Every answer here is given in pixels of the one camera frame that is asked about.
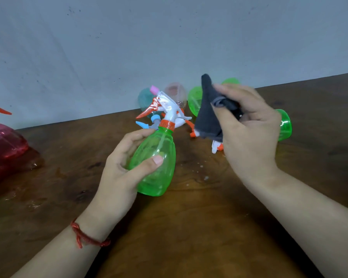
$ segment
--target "person's left arm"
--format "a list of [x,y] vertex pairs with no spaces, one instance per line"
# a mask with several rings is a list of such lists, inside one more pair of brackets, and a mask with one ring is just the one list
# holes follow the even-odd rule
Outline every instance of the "person's left arm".
[[[162,164],[163,159],[158,155],[131,171],[125,169],[129,155],[153,132],[152,129],[142,129],[125,135],[108,156],[95,197],[75,221],[89,237],[104,241],[132,206],[139,181]],[[101,248],[84,241],[82,246],[81,249],[78,247],[76,234],[69,225],[12,278],[84,277]]]

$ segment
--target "person's right arm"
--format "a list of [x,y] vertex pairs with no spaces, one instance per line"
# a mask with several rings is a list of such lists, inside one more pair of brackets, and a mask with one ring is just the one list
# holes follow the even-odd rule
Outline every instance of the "person's right arm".
[[245,113],[237,121],[227,109],[214,108],[232,169],[325,277],[348,277],[348,208],[277,168],[281,116],[255,89],[214,86]]

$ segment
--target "hand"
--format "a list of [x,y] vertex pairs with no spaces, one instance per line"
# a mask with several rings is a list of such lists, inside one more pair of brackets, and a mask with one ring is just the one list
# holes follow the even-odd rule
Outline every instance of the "hand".
[[108,156],[98,191],[90,204],[93,211],[97,209],[107,220],[120,221],[133,205],[138,183],[161,166],[163,159],[156,155],[130,171],[125,169],[127,159],[134,154],[144,138],[154,131],[141,129],[126,134]]
[[241,105],[240,121],[225,107],[213,107],[223,131],[224,153],[234,172],[245,183],[273,177],[281,115],[251,87],[225,84],[214,88]]

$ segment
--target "red spray bottle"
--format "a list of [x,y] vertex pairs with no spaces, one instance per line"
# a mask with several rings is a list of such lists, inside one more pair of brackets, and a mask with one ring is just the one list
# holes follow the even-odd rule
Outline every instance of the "red spray bottle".
[[[0,108],[0,113],[12,113]],[[0,124],[0,180],[18,169],[13,166],[14,159],[28,150],[28,143],[18,132]]]

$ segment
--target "person's right hand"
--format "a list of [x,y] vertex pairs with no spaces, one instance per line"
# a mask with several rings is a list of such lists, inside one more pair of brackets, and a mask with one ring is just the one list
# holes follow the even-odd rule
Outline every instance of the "person's right hand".
[[281,115],[251,87],[224,84],[214,88],[241,105],[238,121],[225,107],[213,107],[223,131],[224,153],[243,182],[260,182],[278,172],[275,152]]

